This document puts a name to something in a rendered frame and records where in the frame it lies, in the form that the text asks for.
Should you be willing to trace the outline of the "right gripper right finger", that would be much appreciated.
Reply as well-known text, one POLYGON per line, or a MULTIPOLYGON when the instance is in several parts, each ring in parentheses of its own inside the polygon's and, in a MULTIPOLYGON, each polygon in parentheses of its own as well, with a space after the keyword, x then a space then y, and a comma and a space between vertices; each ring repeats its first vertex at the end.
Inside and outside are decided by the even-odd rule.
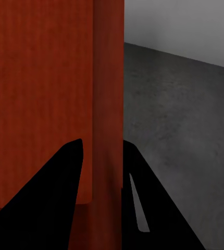
POLYGON ((206 250, 138 148, 123 140, 122 250, 206 250), (132 175, 150 232, 138 229, 132 175))

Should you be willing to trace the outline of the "storage box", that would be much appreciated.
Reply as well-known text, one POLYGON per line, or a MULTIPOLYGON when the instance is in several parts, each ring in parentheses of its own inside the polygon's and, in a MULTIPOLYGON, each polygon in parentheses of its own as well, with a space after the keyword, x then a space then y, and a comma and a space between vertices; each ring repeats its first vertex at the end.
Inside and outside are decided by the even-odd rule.
POLYGON ((67 143, 68 250, 122 250, 125 0, 0 0, 0 211, 67 143))

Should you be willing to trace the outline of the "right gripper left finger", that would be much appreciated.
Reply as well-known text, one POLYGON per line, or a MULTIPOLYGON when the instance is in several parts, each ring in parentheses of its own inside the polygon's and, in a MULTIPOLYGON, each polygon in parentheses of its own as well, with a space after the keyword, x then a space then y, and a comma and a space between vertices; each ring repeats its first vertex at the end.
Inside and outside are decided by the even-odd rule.
POLYGON ((68 250, 82 163, 65 144, 0 211, 0 250, 68 250))

